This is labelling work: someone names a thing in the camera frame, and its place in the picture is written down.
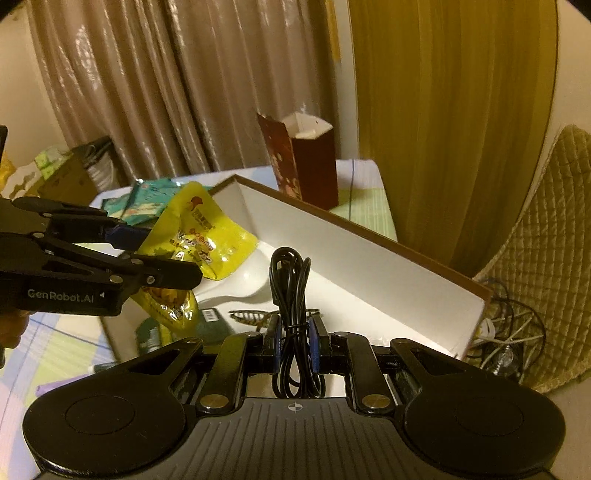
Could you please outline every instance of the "table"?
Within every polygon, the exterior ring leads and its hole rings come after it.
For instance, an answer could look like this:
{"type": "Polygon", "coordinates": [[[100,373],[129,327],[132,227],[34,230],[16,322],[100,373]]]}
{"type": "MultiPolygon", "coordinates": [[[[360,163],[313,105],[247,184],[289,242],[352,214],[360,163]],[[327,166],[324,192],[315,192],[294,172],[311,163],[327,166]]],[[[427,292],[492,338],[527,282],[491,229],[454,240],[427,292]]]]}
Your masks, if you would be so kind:
{"type": "MultiPolygon", "coordinates": [[[[339,206],[332,209],[331,212],[349,218],[349,199],[351,199],[349,219],[352,222],[396,240],[396,230],[382,184],[382,177],[374,161],[337,160],[336,174],[339,186],[339,206]]],[[[214,186],[232,175],[240,175],[277,190],[277,181],[271,166],[215,171],[179,177],[175,180],[179,183],[198,181],[206,186],[214,186]]],[[[131,187],[124,187],[99,193],[90,206],[100,208],[103,200],[120,197],[130,191],[131,187]]]]}
{"type": "MultiPolygon", "coordinates": [[[[240,175],[277,189],[271,167],[213,172],[176,179],[206,186],[240,175]]],[[[376,164],[371,160],[337,160],[339,206],[333,213],[396,240],[396,231],[376,164]]],[[[130,187],[99,194],[103,199],[128,193],[130,187]]],[[[0,480],[32,479],[37,465],[22,437],[22,417],[35,400],[39,385],[87,374],[91,365],[113,360],[98,317],[36,313],[21,344],[7,350],[0,370],[0,480]]]]}

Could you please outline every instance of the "purple object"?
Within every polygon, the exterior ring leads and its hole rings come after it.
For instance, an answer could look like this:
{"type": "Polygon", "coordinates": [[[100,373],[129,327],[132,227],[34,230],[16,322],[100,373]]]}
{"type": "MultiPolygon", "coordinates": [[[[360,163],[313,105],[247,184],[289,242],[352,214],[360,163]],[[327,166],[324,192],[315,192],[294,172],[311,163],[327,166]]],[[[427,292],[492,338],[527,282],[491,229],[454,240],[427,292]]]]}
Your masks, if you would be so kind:
{"type": "Polygon", "coordinates": [[[37,398],[41,397],[42,395],[56,389],[57,387],[61,387],[62,385],[67,385],[68,383],[75,382],[76,380],[80,380],[81,378],[86,378],[88,376],[89,376],[89,374],[84,374],[84,375],[79,375],[78,377],[68,378],[67,380],[60,380],[57,382],[51,382],[51,383],[46,383],[44,385],[39,385],[37,387],[37,389],[35,390],[35,396],[37,398]]]}

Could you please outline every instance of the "quilted chair cushion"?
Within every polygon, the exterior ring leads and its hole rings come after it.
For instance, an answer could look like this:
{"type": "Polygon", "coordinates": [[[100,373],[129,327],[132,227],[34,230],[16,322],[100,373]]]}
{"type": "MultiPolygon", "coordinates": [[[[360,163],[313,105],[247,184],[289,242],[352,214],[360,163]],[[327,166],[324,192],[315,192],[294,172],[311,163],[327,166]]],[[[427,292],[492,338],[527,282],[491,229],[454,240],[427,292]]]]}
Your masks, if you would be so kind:
{"type": "MultiPolygon", "coordinates": [[[[539,312],[547,344],[524,384],[544,393],[591,368],[591,135],[562,130],[530,204],[475,278],[501,280],[539,312]]],[[[539,335],[532,327],[526,336],[539,335]]]]}

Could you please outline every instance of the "tangled cables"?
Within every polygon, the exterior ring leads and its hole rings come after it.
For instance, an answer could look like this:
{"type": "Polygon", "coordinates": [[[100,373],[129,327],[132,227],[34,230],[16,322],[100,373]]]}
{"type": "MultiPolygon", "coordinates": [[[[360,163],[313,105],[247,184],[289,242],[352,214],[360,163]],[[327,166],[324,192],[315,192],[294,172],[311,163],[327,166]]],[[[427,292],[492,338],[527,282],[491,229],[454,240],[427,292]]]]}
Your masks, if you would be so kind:
{"type": "Polygon", "coordinates": [[[278,248],[271,257],[271,293],[285,330],[279,371],[273,375],[272,382],[278,398],[322,398],[326,394],[324,377],[312,371],[307,335],[305,292],[310,264],[309,258],[302,260],[300,254],[290,247],[278,248]],[[291,376],[294,359],[299,380],[291,376]]]}

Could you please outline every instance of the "white box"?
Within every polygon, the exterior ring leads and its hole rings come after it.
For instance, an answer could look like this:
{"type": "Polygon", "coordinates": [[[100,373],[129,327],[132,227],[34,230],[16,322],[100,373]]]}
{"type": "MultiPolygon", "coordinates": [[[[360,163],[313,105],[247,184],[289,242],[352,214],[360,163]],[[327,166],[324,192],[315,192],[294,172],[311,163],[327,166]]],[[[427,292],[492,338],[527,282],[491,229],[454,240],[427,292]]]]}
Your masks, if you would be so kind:
{"type": "MultiPolygon", "coordinates": [[[[222,210],[260,241],[258,252],[225,280],[252,277],[253,262],[267,277],[269,259],[281,246],[311,258],[306,305],[318,308],[329,332],[365,335],[374,345],[405,337],[462,358],[488,304],[491,291],[386,237],[341,217],[242,177],[233,176],[210,190],[222,210]]],[[[248,298],[233,298],[230,288],[212,298],[205,281],[195,292],[200,307],[218,309],[237,331],[253,329],[234,322],[228,311],[271,311],[268,280],[248,298]]],[[[118,317],[103,318],[115,355],[137,355],[135,329],[147,314],[128,300],[118,317]]]]}

